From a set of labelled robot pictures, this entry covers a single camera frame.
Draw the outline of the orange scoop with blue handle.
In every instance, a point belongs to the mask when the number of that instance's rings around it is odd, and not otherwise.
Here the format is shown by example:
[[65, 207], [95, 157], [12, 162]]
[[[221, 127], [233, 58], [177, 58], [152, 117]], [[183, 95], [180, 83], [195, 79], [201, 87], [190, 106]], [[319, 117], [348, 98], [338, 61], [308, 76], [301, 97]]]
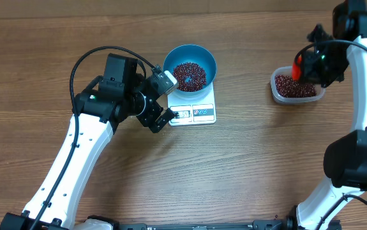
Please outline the orange scoop with blue handle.
[[301, 78], [302, 75], [302, 71], [301, 71], [301, 61], [302, 61], [302, 56], [298, 56], [293, 64], [292, 64], [292, 72], [291, 72], [291, 76], [292, 79], [294, 81], [299, 81], [299, 79]]

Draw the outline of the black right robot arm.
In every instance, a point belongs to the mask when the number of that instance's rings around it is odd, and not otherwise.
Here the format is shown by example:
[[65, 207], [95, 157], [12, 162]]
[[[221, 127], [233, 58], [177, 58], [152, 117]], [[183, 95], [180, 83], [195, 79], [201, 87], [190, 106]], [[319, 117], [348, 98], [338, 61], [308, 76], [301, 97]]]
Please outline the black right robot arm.
[[333, 10], [333, 32], [321, 25], [307, 37], [292, 63], [292, 78], [323, 88], [352, 72], [354, 114], [350, 132], [324, 153], [324, 179], [287, 220], [289, 229], [339, 229], [335, 216], [367, 192], [367, 7], [344, 1]]

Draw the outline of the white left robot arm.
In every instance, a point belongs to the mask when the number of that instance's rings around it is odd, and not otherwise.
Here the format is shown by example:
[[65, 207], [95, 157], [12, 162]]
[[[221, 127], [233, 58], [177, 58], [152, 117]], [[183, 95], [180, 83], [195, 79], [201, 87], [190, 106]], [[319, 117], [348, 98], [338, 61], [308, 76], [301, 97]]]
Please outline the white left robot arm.
[[49, 173], [20, 215], [7, 213], [1, 229], [71, 229], [86, 183], [118, 125], [135, 116], [143, 127], [159, 132], [176, 114], [157, 99], [176, 89], [178, 81], [159, 66], [147, 77], [142, 62], [109, 54], [103, 75], [94, 78], [75, 99], [66, 138]]

